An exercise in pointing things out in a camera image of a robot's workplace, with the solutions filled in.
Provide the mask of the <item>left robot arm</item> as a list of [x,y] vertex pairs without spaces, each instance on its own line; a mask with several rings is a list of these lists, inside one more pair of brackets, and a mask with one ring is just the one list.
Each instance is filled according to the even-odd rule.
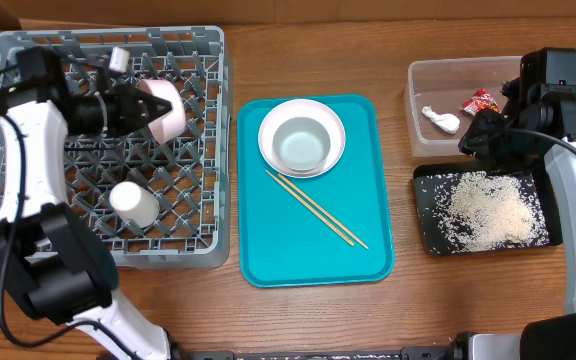
[[117,47],[93,60],[96,91],[75,95],[63,71],[66,56],[40,46],[17,54],[19,78],[0,88],[0,308],[12,299],[27,317],[54,323],[59,335],[82,331],[119,359],[180,359],[183,351],[169,332],[121,292],[109,249],[68,203],[67,137],[145,129],[164,143],[185,130],[173,83],[121,81],[128,57]]

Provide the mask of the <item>grey bowl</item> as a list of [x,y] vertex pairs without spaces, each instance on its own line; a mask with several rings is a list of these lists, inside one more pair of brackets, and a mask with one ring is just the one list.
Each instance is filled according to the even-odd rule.
[[326,128],[317,120],[296,117],[278,127],[272,148],[284,167],[304,173],[324,163],[330,152],[331,139]]

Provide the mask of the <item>black tray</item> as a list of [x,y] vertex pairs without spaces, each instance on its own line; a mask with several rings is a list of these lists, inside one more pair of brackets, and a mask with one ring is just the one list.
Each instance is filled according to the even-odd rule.
[[420,225],[422,244],[425,251],[434,256],[452,256],[459,254],[476,254],[476,253],[456,253],[451,252],[451,247],[448,242],[443,239],[439,230],[437,229],[437,222],[431,220],[430,207],[433,200],[433,188],[438,183],[434,177],[436,175],[446,175],[454,173],[478,172],[483,171],[490,176],[503,176],[503,175],[529,175],[534,180],[535,190],[538,199],[541,202],[543,215],[545,217],[546,229],[549,233],[549,244],[542,247],[529,247],[529,248],[512,248],[492,250],[476,253],[496,252],[503,250],[514,249],[530,249],[530,248],[544,248],[551,246],[558,246],[563,242],[561,233],[561,223],[559,219],[559,212],[557,208],[556,196],[550,178],[545,170],[540,166],[526,166],[523,170],[515,173],[487,173],[478,162],[459,162],[459,163],[442,163],[442,164],[428,164],[417,167],[412,175],[412,186],[415,205],[417,209],[417,216]]

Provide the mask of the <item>white cup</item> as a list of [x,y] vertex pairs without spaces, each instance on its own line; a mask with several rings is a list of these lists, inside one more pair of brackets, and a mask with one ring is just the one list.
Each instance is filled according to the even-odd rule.
[[131,181],[115,185],[109,201],[122,221],[134,221],[140,228],[151,225],[159,216],[160,205],[156,197]]

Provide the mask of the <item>wooden chopstick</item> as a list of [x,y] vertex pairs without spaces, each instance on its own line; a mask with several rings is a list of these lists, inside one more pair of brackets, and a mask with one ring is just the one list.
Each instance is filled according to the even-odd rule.
[[337,218],[332,216],[327,210],[325,210],[321,205],[319,205],[316,201],[314,201],[310,196],[308,196],[303,190],[297,187],[293,182],[288,180],[283,174],[277,173],[273,174],[276,175],[280,180],[285,182],[287,185],[290,186],[292,190],[297,192],[298,195],[303,197],[307,200],[316,210],[320,211],[325,217],[327,217],[334,225],[336,225],[342,232],[347,235],[351,240],[354,241],[355,244],[359,244],[364,249],[368,250],[368,245],[363,242],[357,235],[355,235],[352,231],[350,231],[344,224],[342,224]]
[[309,210],[313,215],[315,215],[321,222],[328,226],[334,233],[336,233],[340,238],[342,238],[349,246],[354,246],[355,243],[347,235],[345,235],[342,230],[340,230],[336,225],[334,225],[327,217],[325,217],[320,211],[316,210],[307,200],[297,194],[294,190],[290,188],[285,182],[280,180],[276,175],[273,175],[269,170],[265,170],[266,174],[269,175],[275,182],[277,182],[285,191],[287,191],[293,198],[295,198],[299,203],[301,203],[307,210]]

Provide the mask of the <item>pink small bowl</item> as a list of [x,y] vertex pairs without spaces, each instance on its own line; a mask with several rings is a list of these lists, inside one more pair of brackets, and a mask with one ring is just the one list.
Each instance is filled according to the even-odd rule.
[[180,136],[186,130],[186,113],[182,97],[176,86],[167,80],[142,80],[138,88],[155,97],[167,100],[171,109],[150,122],[148,127],[158,144]]

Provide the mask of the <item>white tissue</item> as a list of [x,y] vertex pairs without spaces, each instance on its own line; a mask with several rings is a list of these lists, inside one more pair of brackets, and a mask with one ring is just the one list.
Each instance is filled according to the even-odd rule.
[[460,128],[460,119],[450,113],[439,114],[431,106],[424,106],[421,109],[422,114],[427,117],[433,124],[442,131],[449,134],[456,134]]

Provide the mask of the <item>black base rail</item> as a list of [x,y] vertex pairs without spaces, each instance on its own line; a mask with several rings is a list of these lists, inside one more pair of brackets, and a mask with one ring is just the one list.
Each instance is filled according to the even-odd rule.
[[391,351],[236,353],[232,351],[192,352],[191,360],[465,360],[458,345],[411,346]]

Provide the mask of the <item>red snack wrapper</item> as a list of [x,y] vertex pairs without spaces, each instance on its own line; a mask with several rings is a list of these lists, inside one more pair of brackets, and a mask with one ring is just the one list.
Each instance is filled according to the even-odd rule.
[[466,100],[461,105],[461,110],[472,116],[475,116],[478,112],[484,109],[490,109],[497,113],[501,112],[497,102],[484,88],[477,90],[468,100]]

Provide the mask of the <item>large white plate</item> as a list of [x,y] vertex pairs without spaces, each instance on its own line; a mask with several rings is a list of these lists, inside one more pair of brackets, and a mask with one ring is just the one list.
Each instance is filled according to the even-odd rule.
[[[320,122],[328,131],[331,148],[324,163],[315,170],[304,173],[284,167],[274,155],[273,136],[285,121],[296,117],[308,117]],[[264,160],[279,173],[294,178],[312,178],[331,170],[341,159],[346,145],[346,131],[341,118],[327,105],[311,99],[292,99],[273,107],[264,117],[258,132],[259,150]]]

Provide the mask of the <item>grey dishwasher rack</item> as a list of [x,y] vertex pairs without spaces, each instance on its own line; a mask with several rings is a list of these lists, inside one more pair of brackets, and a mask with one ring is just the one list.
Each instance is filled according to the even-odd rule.
[[[97,89],[91,62],[114,47],[130,52],[121,81],[172,82],[182,97],[186,130],[164,144],[141,129],[111,137],[75,135],[65,141],[69,206],[107,246],[120,266],[140,269],[217,267],[228,258],[230,57],[216,26],[19,31],[0,34],[0,88],[17,82],[17,54],[45,47],[67,57],[75,95]],[[5,141],[0,126],[0,206]],[[157,220],[140,228],[112,209],[111,189],[131,181],[159,202]]]

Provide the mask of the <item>white rice pile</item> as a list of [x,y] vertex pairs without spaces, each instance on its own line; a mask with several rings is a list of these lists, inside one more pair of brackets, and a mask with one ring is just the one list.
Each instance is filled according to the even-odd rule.
[[549,244],[541,202],[529,175],[483,171],[436,175],[429,218],[451,252],[476,253]]

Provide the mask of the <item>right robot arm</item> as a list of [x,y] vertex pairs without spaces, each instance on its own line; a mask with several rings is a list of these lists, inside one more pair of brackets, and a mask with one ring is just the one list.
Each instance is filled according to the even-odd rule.
[[479,111],[459,149],[493,169],[527,160],[545,170],[565,250],[564,313],[532,322],[519,334],[473,334],[465,356],[576,359],[576,50],[545,47],[524,55],[519,77],[502,93],[508,99],[503,111]]

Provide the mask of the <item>clear plastic bin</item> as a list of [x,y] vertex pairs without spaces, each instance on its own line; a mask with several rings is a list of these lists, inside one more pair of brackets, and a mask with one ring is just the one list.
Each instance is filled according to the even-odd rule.
[[[415,61],[408,68],[404,105],[412,154],[418,158],[459,156],[458,143],[473,116],[462,105],[479,90],[485,90],[499,107],[505,82],[519,76],[518,56],[479,57]],[[459,129],[451,134],[422,113],[429,106],[439,115],[452,114]]]

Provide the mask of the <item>teal serving tray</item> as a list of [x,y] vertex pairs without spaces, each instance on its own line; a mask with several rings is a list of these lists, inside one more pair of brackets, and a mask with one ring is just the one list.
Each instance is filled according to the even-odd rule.
[[395,263],[388,195],[372,103],[356,94],[319,102],[341,118],[346,146],[326,173],[295,185],[358,236],[349,245],[274,181],[258,133],[279,99],[252,101],[237,118],[240,264],[244,277],[262,288],[377,282]]

